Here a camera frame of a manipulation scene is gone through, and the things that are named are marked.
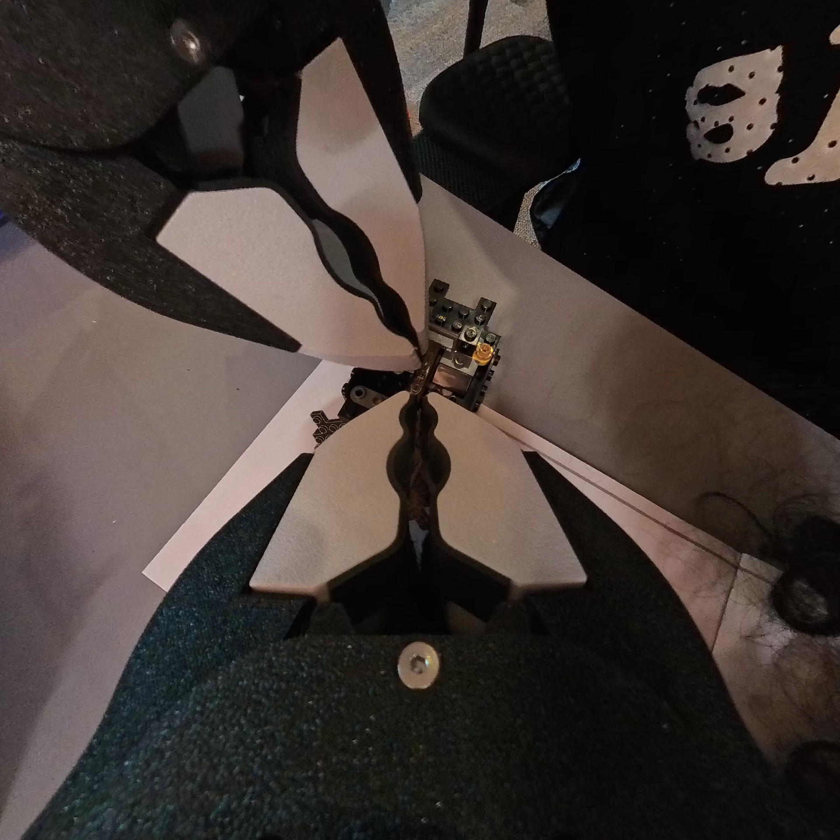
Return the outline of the white open instruction booklet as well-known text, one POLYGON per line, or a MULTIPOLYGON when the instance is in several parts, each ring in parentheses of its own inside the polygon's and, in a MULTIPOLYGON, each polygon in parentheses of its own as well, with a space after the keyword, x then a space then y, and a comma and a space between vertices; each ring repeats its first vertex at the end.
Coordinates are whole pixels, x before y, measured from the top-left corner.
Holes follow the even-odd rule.
POLYGON ((489 408, 479 415, 547 459, 654 562, 698 626, 739 714, 776 764, 808 742, 838 744, 838 636, 774 609, 781 571, 736 551, 489 408))

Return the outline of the white lego instruction sheet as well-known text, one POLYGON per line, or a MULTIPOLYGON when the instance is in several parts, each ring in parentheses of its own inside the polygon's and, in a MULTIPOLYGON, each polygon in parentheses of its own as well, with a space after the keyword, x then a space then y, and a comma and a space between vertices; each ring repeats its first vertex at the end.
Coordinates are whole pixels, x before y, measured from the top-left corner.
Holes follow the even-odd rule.
POLYGON ((154 556, 143 575, 169 591, 223 525, 300 455, 313 455, 317 447, 311 413, 325 410, 336 415, 350 374, 348 366, 321 362, 154 556))

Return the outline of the black lego car chassis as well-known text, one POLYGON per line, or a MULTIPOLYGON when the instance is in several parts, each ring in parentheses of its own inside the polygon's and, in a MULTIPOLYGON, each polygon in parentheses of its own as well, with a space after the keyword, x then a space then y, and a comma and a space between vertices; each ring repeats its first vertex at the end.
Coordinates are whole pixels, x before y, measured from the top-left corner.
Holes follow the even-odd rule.
MULTIPOLYGON (((474 413, 485 400, 500 360, 501 336, 490 329, 497 304, 481 297, 471 307, 450 297, 448 290, 449 284, 441 280, 433 280, 428 289, 428 338, 439 358, 427 393, 440 394, 474 413)), ((331 416, 323 409, 311 413, 315 445, 386 399, 408 392, 413 375, 353 368, 343 385, 338 413, 331 416)))

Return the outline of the black tangled clump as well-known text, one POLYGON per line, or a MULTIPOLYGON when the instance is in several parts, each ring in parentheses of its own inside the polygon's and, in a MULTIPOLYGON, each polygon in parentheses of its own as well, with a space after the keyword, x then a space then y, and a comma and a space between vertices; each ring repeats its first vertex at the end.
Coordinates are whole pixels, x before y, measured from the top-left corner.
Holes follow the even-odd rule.
POLYGON ((771 523, 762 521, 737 498, 707 491, 700 501, 734 506, 758 531, 763 557, 780 570, 771 585, 770 603, 782 622, 797 632, 817 637, 839 633, 839 524, 821 512, 783 507, 771 523))

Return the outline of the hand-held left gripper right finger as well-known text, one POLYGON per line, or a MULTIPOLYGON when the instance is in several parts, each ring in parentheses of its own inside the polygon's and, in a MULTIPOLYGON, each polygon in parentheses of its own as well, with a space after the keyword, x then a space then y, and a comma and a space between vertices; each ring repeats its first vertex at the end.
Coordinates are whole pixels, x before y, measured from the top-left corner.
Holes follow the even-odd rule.
POLYGON ((484 418, 427 398, 429 560, 445 599, 521 599, 587 576, 524 451, 484 418))

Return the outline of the black mesh office chair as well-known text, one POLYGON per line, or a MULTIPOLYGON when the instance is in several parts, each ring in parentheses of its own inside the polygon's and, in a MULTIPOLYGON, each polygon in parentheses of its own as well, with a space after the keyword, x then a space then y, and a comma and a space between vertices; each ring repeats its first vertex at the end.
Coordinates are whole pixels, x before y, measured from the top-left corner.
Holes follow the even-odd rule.
POLYGON ((464 55, 427 85, 417 168, 507 230, 527 193, 579 159, 553 42, 512 35, 481 46, 488 2, 469 2, 464 55))

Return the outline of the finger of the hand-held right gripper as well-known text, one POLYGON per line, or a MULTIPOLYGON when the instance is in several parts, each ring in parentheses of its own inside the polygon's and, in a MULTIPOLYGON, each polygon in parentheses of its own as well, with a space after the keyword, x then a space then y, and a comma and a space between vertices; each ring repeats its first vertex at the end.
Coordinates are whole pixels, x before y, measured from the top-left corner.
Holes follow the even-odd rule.
POLYGON ((417 368, 424 236, 403 179, 328 179, 297 199, 268 182, 187 194, 157 243, 292 338, 362 368, 417 368))
POLYGON ((384 282, 427 347, 424 233, 417 200, 341 37, 301 72, 297 157, 316 192, 373 246, 384 282))

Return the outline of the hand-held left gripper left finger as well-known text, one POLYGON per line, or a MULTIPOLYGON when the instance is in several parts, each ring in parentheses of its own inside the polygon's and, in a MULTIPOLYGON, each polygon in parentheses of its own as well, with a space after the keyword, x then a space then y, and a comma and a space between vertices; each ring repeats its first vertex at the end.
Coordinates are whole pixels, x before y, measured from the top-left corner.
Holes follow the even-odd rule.
POLYGON ((409 441, 399 392, 314 452, 260 558, 255 592, 316 599, 396 599, 416 574, 394 457, 409 441))

